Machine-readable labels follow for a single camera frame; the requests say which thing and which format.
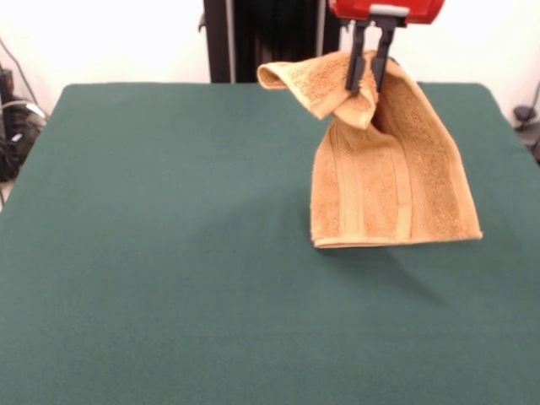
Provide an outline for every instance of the white wall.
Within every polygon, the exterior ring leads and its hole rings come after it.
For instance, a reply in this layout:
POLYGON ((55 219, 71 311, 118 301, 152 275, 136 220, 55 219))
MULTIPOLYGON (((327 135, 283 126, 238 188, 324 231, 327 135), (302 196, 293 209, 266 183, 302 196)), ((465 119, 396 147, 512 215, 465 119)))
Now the white wall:
MULTIPOLYGON (((0 36, 39 102, 51 110, 70 83, 208 82, 203 0, 3 2, 0 36)), ((391 54, 423 81, 479 82, 501 110, 528 103, 540 79, 540 2, 446 0, 431 26, 399 30, 391 54)), ((376 43, 370 34, 369 43, 376 43)), ((342 48, 350 49, 350 33, 342 48)), ((5 54, 0 60, 7 66, 5 54)), ((19 94, 27 95, 16 82, 19 94)))
MULTIPOLYGON (((209 82, 203 0, 0 3, 0 37, 48 111, 71 83, 209 82)), ((13 66, 2 50, 0 61, 13 66)))

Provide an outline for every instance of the towel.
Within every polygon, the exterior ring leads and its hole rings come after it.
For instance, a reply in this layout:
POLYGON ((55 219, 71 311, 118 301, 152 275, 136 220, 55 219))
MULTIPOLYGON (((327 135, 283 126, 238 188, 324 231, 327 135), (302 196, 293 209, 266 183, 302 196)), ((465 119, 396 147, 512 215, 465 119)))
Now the towel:
POLYGON ((316 151, 311 239, 317 248, 482 238, 456 143, 422 89, 392 60, 376 92, 374 52, 360 92, 345 88, 349 54, 257 69, 265 89, 288 89, 317 119, 332 118, 316 151))

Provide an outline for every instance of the black cable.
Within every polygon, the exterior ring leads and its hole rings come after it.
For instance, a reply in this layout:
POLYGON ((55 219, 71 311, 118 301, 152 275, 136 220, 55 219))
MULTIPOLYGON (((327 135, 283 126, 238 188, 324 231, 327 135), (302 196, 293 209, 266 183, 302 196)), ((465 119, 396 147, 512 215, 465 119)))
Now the black cable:
POLYGON ((17 70, 19 70, 20 77, 23 79, 24 84, 28 88, 28 91, 30 92, 30 96, 32 97, 32 100, 34 101, 34 104, 39 105, 37 102, 37 99, 35 97, 34 91, 30 87, 30 84, 28 83, 28 80, 26 79, 26 76, 23 73, 23 68, 20 66, 19 61, 14 57, 14 55, 9 51, 9 49, 6 47, 6 44, 3 43, 2 38, 0 38, 0 46, 4 49, 4 51, 8 54, 8 56, 11 58, 13 63, 15 63, 15 66, 17 67, 17 70))
POLYGON ((525 127, 526 124, 529 123, 529 121, 532 119, 532 115, 534 114, 534 107, 538 102, 538 97, 540 96, 540 82, 538 82, 537 90, 534 93, 534 97, 532 98, 532 104, 531 109, 529 110, 529 113, 526 115, 526 119, 524 122, 521 123, 521 125, 517 128, 518 130, 521 130, 525 127))

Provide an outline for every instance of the orange towel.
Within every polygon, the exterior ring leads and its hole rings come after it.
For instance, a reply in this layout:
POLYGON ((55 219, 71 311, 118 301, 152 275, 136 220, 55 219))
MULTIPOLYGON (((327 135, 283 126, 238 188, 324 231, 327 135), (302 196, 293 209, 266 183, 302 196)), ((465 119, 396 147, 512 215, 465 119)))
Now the orange towel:
POLYGON ((316 118, 334 117, 311 189, 315 247, 390 246, 482 237, 462 159, 420 87, 392 60, 381 94, 366 52, 360 94, 344 89, 349 55, 272 62, 265 89, 289 89, 316 118))

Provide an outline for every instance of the electronic device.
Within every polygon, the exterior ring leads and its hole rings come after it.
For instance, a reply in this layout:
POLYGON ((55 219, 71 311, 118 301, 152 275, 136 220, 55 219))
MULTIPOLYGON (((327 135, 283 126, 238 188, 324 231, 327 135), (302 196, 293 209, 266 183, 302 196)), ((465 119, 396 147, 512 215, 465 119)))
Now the electronic device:
POLYGON ((330 9, 338 18, 354 21, 353 49, 345 88, 359 92, 359 81, 365 69, 364 33, 371 24, 382 30, 377 53, 371 63, 377 90, 381 91, 388 52, 394 31, 407 24, 431 24, 445 0, 329 0, 330 9))
POLYGON ((46 123, 35 103, 14 95, 13 72, 0 67, 0 182, 17 177, 46 123))

